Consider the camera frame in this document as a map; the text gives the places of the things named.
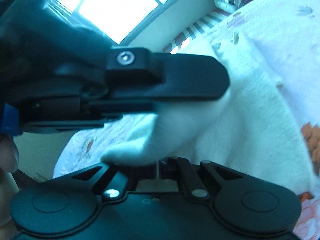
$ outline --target screw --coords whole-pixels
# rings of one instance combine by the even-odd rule
[[[130,65],[135,60],[135,56],[131,51],[125,50],[118,54],[117,62],[121,66]]]
[[[115,198],[120,195],[120,192],[116,189],[107,189],[103,194],[107,198]]]
[[[204,198],[208,195],[208,192],[204,189],[194,189],[191,194],[196,198]]]

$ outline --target bed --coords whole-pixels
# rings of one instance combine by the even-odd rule
[[[190,39],[206,36],[214,43],[222,38],[231,39],[235,30],[245,31],[282,77],[284,87],[280,93],[297,124],[315,126],[320,123],[320,82],[316,78],[320,76],[319,17],[320,0],[249,0],[232,14],[216,9],[202,17],[168,44],[164,52],[177,53]],[[128,115],[103,129],[78,132],[62,152],[53,177],[98,163],[101,151],[97,149],[125,141],[128,131],[144,118]],[[320,182],[301,196],[301,201],[303,212],[295,233],[303,240],[318,240]]]

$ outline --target folded blanket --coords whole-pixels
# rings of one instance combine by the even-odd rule
[[[211,160],[296,194],[310,191],[315,177],[300,129],[277,90],[280,81],[254,43],[236,33],[213,46],[198,39],[182,52],[216,57],[228,70],[230,91],[218,102],[172,104],[146,115],[126,142],[110,147],[101,160],[129,165],[166,156],[195,164]]]

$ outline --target window frame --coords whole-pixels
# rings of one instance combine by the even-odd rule
[[[70,12],[67,8],[65,8],[58,0],[51,0],[50,5],[55,9],[62,17],[68,19],[72,24],[82,24],[92,27],[93,29],[101,32],[101,30],[83,17],[79,13],[79,9],[84,3],[85,0],[81,0],[75,10]],[[165,0],[164,3],[160,2],[160,0],[155,0],[158,3],[158,6],[152,10],[146,17],[144,17],[140,23],[138,23],[129,34],[119,43],[117,44],[114,40],[110,38],[111,43],[114,46],[128,46],[146,27],[148,27],[158,16],[160,16],[167,8],[173,5],[177,0]]]

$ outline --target striped bed sheet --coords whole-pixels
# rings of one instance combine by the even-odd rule
[[[208,33],[217,23],[220,23],[223,19],[227,18],[230,13],[220,9],[215,9],[206,16],[200,18],[183,32],[181,32],[173,41],[171,41],[163,50],[163,52],[170,53],[174,49],[179,50],[184,45],[184,41],[188,39],[196,39]]]

